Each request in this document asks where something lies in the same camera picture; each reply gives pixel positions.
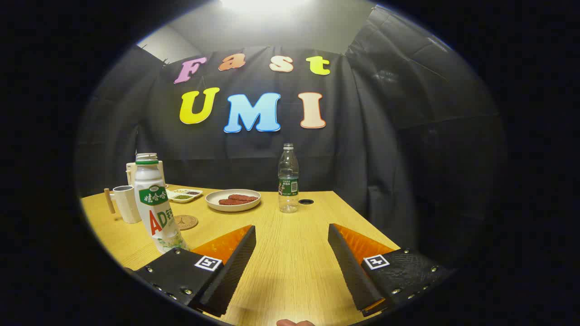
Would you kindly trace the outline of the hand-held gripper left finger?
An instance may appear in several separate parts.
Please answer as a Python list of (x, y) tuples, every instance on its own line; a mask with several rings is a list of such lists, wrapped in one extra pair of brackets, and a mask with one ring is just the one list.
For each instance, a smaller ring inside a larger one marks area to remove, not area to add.
[(172, 248), (135, 271), (152, 289), (190, 309), (220, 317), (238, 287), (256, 246), (246, 225), (193, 250)]

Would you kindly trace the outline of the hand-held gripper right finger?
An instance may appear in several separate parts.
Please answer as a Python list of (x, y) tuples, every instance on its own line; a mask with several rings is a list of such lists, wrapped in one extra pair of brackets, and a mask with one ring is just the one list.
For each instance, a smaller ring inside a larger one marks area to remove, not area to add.
[(455, 273), (417, 250), (393, 249), (336, 223), (328, 227), (328, 243), (365, 317), (410, 305)]

